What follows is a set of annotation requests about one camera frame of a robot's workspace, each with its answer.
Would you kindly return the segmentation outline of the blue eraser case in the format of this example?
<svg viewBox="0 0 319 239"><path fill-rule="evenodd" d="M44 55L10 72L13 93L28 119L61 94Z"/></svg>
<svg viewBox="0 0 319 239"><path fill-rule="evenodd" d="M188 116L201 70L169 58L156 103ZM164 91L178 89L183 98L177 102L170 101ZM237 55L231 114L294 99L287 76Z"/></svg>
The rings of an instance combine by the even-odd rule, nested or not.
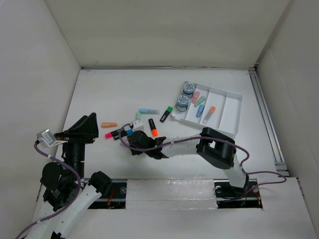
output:
<svg viewBox="0 0 319 239"><path fill-rule="evenodd" d="M196 113L196 117L197 117L197 118L201 118L202 113L203 113L203 111L204 111L204 107L205 107L205 105L203 105L203 104L200 104L200 105L198 106L198 110L197 110L197 113Z"/></svg>

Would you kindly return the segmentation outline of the green eraser case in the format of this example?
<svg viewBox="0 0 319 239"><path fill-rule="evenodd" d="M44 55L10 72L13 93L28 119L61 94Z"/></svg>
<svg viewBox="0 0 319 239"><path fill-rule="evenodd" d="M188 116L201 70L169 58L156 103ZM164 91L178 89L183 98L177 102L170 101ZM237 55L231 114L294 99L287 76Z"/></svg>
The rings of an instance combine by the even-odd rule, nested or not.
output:
<svg viewBox="0 0 319 239"><path fill-rule="evenodd" d="M194 106L198 107L200 104L202 104L204 101L206 100L206 97L201 96L200 98L197 99L197 101L195 102Z"/></svg>

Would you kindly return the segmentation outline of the blue patterned tape roll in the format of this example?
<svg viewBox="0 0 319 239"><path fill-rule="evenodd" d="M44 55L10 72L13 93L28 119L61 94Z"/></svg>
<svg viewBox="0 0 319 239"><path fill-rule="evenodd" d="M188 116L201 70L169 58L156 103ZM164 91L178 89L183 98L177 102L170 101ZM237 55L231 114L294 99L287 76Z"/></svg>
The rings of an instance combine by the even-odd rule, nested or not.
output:
<svg viewBox="0 0 319 239"><path fill-rule="evenodd" d="M193 83L190 82L184 82L183 87L182 87L182 94L183 95L192 95L194 93L195 86Z"/></svg>

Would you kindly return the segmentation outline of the blue cap clear marker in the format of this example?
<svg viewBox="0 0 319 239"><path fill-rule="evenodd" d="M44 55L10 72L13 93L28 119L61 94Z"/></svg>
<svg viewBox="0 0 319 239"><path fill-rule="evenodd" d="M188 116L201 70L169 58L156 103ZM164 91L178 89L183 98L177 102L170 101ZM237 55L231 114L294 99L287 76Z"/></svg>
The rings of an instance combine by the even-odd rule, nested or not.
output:
<svg viewBox="0 0 319 239"><path fill-rule="evenodd" d="M145 115L159 115L160 110L153 110L153 109L139 109L140 114L145 114Z"/></svg>

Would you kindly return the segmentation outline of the pink eraser case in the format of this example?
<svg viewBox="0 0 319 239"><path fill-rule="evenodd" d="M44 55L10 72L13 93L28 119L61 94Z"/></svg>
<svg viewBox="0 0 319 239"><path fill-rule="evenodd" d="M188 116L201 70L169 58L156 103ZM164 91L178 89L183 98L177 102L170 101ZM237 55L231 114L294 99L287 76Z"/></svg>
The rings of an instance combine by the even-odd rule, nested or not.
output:
<svg viewBox="0 0 319 239"><path fill-rule="evenodd" d="M199 96L200 96L200 92L199 92L199 91L196 91L196 92L194 93L193 97L192 97L192 101L191 101L191 102L192 102L193 104L195 104L195 103L197 102Z"/></svg>

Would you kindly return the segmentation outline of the orange cap black highlighter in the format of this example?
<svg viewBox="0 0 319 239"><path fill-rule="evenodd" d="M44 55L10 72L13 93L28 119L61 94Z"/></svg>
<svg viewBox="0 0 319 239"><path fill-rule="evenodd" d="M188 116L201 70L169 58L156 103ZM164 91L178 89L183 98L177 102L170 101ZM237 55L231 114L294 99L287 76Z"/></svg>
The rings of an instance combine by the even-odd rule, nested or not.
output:
<svg viewBox="0 0 319 239"><path fill-rule="evenodd" d="M154 120L153 119L148 119L148 122L149 122L149 126L150 126L150 129L151 129L152 136L154 136L154 137L158 136L158 131L157 131L157 128L156 128Z"/></svg>

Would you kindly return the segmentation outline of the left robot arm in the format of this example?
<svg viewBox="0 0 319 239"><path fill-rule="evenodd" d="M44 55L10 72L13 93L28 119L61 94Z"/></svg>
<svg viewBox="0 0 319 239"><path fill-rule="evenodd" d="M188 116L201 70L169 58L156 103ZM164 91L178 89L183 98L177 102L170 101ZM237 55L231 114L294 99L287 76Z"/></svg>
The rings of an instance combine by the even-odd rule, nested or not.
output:
<svg viewBox="0 0 319 239"><path fill-rule="evenodd" d="M50 159L42 170L45 187L39 219L26 228L28 239L65 239L74 224L99 198L113 196L112 179L93 173L84 182L85 146L99 136L96 113L83 116L69 129L37 134L35 150Z"/></svg>

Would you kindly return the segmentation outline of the green cap clear marker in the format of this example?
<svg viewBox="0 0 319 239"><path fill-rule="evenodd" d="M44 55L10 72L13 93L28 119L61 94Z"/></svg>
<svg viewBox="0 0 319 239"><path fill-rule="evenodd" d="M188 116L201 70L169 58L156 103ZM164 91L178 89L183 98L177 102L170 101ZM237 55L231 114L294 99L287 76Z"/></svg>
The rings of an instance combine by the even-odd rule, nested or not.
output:
<svg viewBox="0 0 319 239"><path fill-rule="evenodd" d="M141 120L141 113L140 112L136 113L136 120Z"/></svg>

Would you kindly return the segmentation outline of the orange cap clear marker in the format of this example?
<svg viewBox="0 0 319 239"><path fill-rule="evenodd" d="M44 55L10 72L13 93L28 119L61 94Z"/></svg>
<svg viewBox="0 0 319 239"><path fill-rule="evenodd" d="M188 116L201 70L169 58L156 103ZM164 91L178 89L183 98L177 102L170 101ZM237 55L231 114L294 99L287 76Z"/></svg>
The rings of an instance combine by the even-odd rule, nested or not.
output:
<svg viewBox="0 0 319 239"><path fill-rule="evenodd" d="M209 111L207 112L207 114L205 115L204 119L202 120L203 124L207 124L207 122L210 120L210 118L212 117L212 115L214 114L216 110L215 106L212 106Z"/></svg>

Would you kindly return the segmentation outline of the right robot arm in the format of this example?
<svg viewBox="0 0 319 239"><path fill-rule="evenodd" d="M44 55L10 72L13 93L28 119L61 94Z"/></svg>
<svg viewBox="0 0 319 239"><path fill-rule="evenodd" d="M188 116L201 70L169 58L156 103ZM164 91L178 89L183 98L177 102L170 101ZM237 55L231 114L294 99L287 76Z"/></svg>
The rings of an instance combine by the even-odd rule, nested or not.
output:
<svg viewBox="0 0 319 239"><path fill-rule="evenodd" d="M229 181L229 199L241 198L249 189L249 176L243 171L237 155L235 141L209 127L189 138L147 136L143 131L133 132L128 137L132 155L146 154L156 160L179 155L199 155L210 165L223 170Z"/></svg>

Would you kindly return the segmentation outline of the green cap black highlighter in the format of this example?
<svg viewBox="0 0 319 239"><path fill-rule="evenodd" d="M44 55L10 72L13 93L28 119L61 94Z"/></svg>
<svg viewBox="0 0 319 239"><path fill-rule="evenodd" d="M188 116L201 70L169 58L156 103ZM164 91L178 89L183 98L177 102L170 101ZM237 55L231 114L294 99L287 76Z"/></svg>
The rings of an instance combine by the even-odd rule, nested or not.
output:
<svg viewBox="0 0 319 239"><path fill-rule="evenodd" d="M168 116L170 115L170 113L172 112L172 110L173 110L173 107L171 107L171 106L169 106L166 110L165 110L165 112L164 112L164 114L162 115L162 117L160 118L160 122L165 122L165 120L168 118Z"/></svg>

